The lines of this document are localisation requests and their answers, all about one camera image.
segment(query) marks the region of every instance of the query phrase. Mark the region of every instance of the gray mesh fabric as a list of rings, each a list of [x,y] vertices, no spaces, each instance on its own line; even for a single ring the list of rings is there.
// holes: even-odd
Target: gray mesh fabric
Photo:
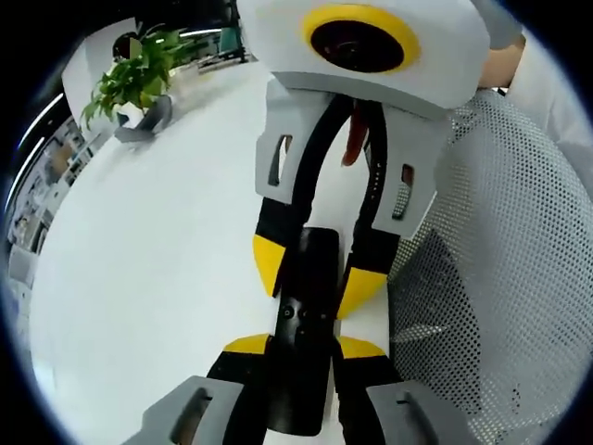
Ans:
[[[452,118],[437,197],[389,277],[405,379],[483,443],[539,443],[593,350],[593,204],[557,147],[484,91]]]

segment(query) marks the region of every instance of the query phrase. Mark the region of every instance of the yellow accent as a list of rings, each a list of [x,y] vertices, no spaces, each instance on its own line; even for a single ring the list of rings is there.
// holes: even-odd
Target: yellow accent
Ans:
[[[269,334],[238,338],[224,347],[224,352],[242,352],[244,354],[263,354]]]
[[[369,272],[356,267],[350,269],[337,318],[339,320],[346,318],[362,303],[374,297],[386,279],[386,273]]]
[[[339,20],[372,25],[387,32],[401,45],[404,52],[403,61],[398,67],[383,73],[402,71],[420,57],[422,51],[418,37],[406,22],[379,7],[369,5],[325,5],[313,9],[303,21],[303,36],[307,45],[315,51],[311,45],[311,37],[315,30],[326,23]]]
[[[357,340],[352,337],[339,337],[342,355],[345,359],[361,359],[385,355],[384,351],[370,341]]]
[[[263,236],[255,235],[253,237],[253,253],[256,257],[259,276],[261,276],[263,286],[270,297],[273,297],[276,276],[278,275],[285,250],[286,248]]]

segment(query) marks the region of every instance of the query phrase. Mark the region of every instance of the white sleeve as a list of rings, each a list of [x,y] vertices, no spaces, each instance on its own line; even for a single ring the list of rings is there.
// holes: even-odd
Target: white sleeve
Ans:
[[[558,146],[593,200],[593,131],[570,81],[532,35],[507,93]]]

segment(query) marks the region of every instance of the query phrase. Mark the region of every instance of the green leaves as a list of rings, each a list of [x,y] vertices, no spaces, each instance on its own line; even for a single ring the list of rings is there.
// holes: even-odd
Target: green leaves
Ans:
[[[105,73],[82,111],[89,128],[97,113],[113,119],[114,111],[128,102],[140,109],[153,105],[170,87],[169,71],[183,63],[193,43],[181,43],[179,31],[155,31],[141,37],[135,57],[123,59]]]

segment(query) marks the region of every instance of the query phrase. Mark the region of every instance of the person's hand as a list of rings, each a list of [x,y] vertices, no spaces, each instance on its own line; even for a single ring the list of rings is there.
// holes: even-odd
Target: person's hand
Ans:
[[[517,71],[524,47],[525,39],[521,36],[511,46],[500,50],[491,50],[484,64],[478,87],[508,87],[515,75],[515,71]],[[349,166],[356,162],[356,159],[359,158],[360,151],[362,151],[362,145],[364,144],[367,132],[368,126],[360,116],[359,108],[355,106],[352,117],[350,118],[350,132],[346,153],[344,153],[344,157],[342,158],[342,165]]]

